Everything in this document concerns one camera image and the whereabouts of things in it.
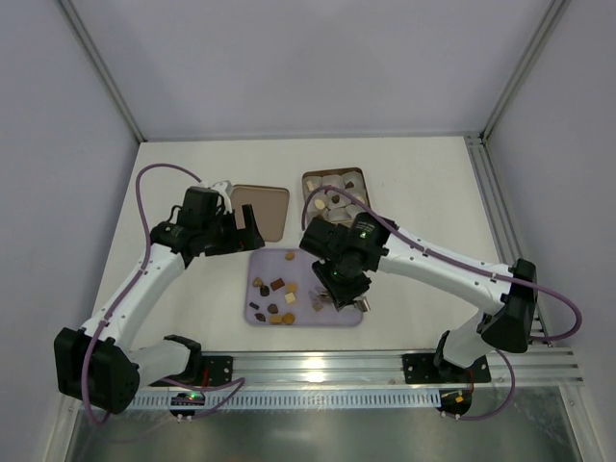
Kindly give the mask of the rose gold tin lid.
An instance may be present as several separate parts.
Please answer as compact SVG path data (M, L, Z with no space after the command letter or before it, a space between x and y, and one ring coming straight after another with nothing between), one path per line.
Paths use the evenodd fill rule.
M242 206L249 204L253 208L259 232L264 240L267 243L278 243L282 240L290 201L290 192L287 189L236 185L231 194L231 201L239 228L244 228Z

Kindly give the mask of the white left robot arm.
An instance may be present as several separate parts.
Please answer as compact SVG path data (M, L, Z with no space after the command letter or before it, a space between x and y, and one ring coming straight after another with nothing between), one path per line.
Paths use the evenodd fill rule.
M130 347L160 297L199 256L256 250L265 242L251 205L238 227L228 181L186 190L176 217L149 231L143 256L121 288L77 329L63 328L54 341L59 391L111 414L123 412L137 391L160 381L197 383L201 345L175 334L158 344Z

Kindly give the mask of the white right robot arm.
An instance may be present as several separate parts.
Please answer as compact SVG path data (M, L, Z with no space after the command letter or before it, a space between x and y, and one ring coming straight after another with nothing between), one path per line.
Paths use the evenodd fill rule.
M445 381L468 376L481 357L499 349L524 353L536 306L536 267L524 259L513 266L487 264L412 237L394 221L361 213L352 224L314 218L300 241L316 257L312 271L334 306L342 309L368 291L370 272L422 282L472 304L477 312L446 331L433 367Z

